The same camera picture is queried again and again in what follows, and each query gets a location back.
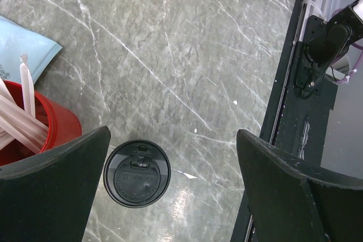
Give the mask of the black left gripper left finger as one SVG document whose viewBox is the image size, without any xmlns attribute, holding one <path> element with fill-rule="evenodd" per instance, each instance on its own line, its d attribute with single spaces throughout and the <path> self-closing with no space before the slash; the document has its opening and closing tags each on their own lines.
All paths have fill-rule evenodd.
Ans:
<svg viewBox="0 0 363 242">
<path fill-rule="evenodd" d="M 1 167 L 1 241 L 81 241 L 111 132 L 101 126 Z"/>
</svg>

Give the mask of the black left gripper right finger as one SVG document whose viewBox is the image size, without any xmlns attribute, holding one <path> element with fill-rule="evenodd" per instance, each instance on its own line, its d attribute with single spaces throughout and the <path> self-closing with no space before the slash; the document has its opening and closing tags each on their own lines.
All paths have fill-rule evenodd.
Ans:
<svg viewBox="0 0 363 242">
<path fill-rule="evenodd" d="M 259 241 L 362 241 L 362 180 L 285 152 L 247 130 L 237 153 Z"/>
</svg>

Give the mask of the black plastic cup lid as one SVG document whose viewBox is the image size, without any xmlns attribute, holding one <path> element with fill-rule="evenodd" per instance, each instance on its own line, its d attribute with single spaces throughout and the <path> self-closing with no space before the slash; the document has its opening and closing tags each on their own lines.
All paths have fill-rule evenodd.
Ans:
<svg viewBox="0 0 363 242">
<path fill-rule="evenodd" d="M 147 140 L 127 141 L 106 160 L 104 187 L 119 205 L 142 208 L 159 200 L 171 180 L 170 161 L 164 150 Z"/>
</svg>

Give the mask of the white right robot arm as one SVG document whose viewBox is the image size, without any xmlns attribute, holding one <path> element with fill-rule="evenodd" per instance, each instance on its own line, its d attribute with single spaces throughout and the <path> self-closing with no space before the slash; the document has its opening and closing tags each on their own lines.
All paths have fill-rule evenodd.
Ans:
<svg viewBox="0 0 363 242">
<path fill-rule="evenodd" d="M 356 0 L 330 20 L 312 15 L 299 42 L 296 86 L 300 97 L 319 95 L 319 85 L 330 66 L 344 56 L 353 43 L 362 39 L 362 0 Z"/>
</svg>

